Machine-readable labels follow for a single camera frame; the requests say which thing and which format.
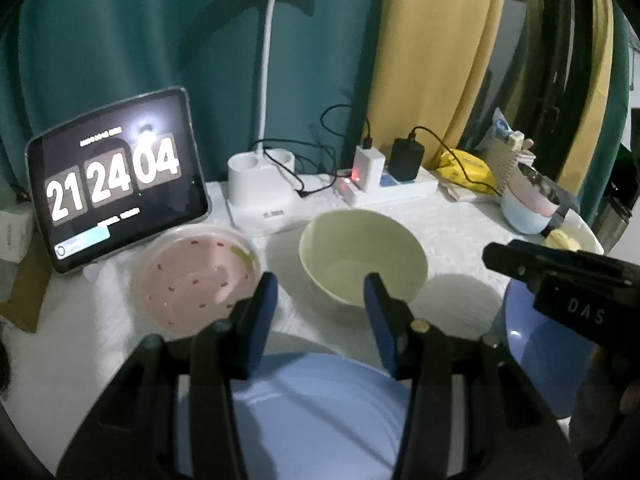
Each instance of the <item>tablet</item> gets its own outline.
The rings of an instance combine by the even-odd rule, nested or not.
[[[209,213],[187,92],[98,108],[32,139],[31,196],[63,274]]]

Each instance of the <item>power strip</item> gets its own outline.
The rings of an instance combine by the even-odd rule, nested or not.
[[[362,207],[383,202],[394,202],[408,198],[423,198],[433,194],[438,187],[438,179],[424,168],[418,170],[415,180],[398,182],[386,171],[380,178],[380,187],[364,192],[350,178],[339,177],[335,187],[343,200],[351,207]]]

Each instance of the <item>desk lamp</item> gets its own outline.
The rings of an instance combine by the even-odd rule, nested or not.
[[[294,188],[295,156],[288,150],[267,150],[262,140],[266,128],[267,82],[271,25],[276,0],[269,0],[264,23],[260,109],[255,151],[237,153],[228,160],[228,200],[231,218],[249,236],[273,233],[305,221],[305,207]]]

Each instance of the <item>white table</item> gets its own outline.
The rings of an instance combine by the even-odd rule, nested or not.
[[[309,179],[317,182],[319,177]],[[207,222],[230,224],[223,187],[218,183],[208,187],[213,208]],[[308,200],[318,214],[346,207],[332,190]],[[508,279],[484,268],[482,248],[491,241],[507,243],[516,237],[498,206],[453,203],[438,190],[424,199],[371,209],[405,225],[427,255],[428,280],[410,305],[414,315],[450,335],[478,338],[484,333],[500,306]],[[298,258],[301,232],[254,238],[280,283],[267,350],[334,351],[380,366],[369,331],[343,326],[308,304]],[[26,443],[52,472],[127,355],[143,336],[158,332],[133,309],[129,298],[130,270],[139,250],[107,260],[93,282],[81,273],[52,276],[37,334],[5,331],[12,382],[4,407]]]

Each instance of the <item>pink bowl with red spots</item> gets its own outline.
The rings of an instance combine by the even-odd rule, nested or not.
[[[252,296],[261,275],[247,238],[226,226],[194,224],[165,232],[143,251],[131,291],[163,329],[193,335]]]

